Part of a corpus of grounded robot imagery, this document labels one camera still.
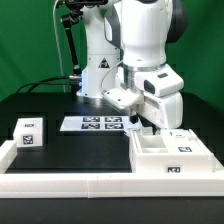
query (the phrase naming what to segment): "robot logo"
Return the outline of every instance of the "robot logo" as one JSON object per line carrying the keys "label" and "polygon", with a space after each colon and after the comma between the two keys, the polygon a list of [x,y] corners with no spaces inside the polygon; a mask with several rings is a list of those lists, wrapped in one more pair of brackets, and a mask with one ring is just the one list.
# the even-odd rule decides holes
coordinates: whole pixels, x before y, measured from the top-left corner
{"label": "robot logo", "polygon": [[106,58],[104,58],[104,59],[102,60],[102,62],[101,62],[100,65],[99,65],[99,68],[110,68],[110,66],[109,66],[109,64],[108,64],[108,62],[107,62],[107,60],[106,60]]}

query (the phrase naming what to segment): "white block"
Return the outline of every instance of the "white block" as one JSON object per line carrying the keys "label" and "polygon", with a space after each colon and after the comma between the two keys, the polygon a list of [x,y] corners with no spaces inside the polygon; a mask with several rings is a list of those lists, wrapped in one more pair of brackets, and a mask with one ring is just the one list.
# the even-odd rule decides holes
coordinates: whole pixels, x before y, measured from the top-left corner
{"label": "white block", "polygon": [[17,156],[15,141],[5,141],[0,147],[0,173],[3,174],[9,168]]}
{"label": "white block", "polygon": [[212,173],[215,157],[193,133],[161,130],[145,136],[131,131],[130,163],[136,173]]}
{"label": "white block", "polygon": [[17,147],[43,145],[43,118],[20,118],[13,133]]}

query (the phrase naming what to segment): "black cable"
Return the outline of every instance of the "black cable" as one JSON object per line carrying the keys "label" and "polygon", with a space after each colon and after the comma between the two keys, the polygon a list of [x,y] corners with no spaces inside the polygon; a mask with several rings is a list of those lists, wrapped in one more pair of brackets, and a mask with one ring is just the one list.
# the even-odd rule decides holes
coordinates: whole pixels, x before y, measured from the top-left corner
{"label": "black cable", "polygon": [[69,79],[69,76],[59,76],[59,77],[53,77],[53,78],[48,78],[48,79],[43,79],[35,84],[33,84],[32,87],[30,87],[27,92],[30,93],[32,92],[36,87],[38,87],[39,85],[41,85],[41,83],[45,83],[45,82],[51,82],[51,81],[56,81],[56,80],[62,80],[62,79]]}
{"label": "black cable", "polygon": [[70,86],[71,84],[68,84],[68,83],[45,83],[45,82],[34,82],[34,83],[28,83],[26,85],[23,85],[21,86],[17,91],[16,93],[19,93],[21,89],[27,87],[27,86],[39,86],[39,85],[49,85],[49,86],[63,86],[63,85],[66,85],[66,86]]}

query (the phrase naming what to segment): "black and white marker sheet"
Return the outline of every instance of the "black and white marker sheet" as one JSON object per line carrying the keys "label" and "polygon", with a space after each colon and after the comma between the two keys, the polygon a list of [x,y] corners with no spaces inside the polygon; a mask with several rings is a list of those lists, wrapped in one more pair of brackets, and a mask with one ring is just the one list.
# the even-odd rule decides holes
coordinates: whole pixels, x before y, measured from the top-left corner
{"label": "black and white marker sheet", "polygon": [[132,124],[128,116],[68,116],[60,131],[121,131],[141,126],[140,121]]}

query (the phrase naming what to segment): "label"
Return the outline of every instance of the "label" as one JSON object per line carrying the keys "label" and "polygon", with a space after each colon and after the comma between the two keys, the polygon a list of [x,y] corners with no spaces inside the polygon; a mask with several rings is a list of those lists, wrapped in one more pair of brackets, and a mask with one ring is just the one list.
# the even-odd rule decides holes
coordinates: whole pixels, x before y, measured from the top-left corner
{"label": "label", "polygon": [[178,147],[180,152],[192,152],[192,149],[190,147]]}
{"label": "label", "polygon": [[35,124],[24,124],[24,127],[25,128],[32,128],[34,126],[35,126]]}
{"label": "label", "polygon": [[110,66],[109,66],[109,64],[108,64],[108,62],[107,62],[107,60],[106,60],[106,58],[104,58],[104,59],[102,60],[102,62],[101,62],[100,65],[99,65],[99,68],[110,68]]}
{"label": "label", "polygon": [[115,123],[115,124],[105,124],[105,129],[124,129],[123,124],[119,123]]}
{"label": "label", "polygon": [[33,135],[23,135],[23,145],[33,145]]}
{"label": "label", "polygon": [[105,117],[105,122],[122,122],[121,117]]}
{"label": "label", "polygon": [[90,129],[100,129],[100,124],[82,124],[81,129],[86,129],[86,130],[90,130]]}
{"label": "label", "polygon": [[181,166],[167,166],[167,173],[181,173]]}
{"label": "label", "polygon": [[100,122],[100,117],[83,117],[83,122]]}

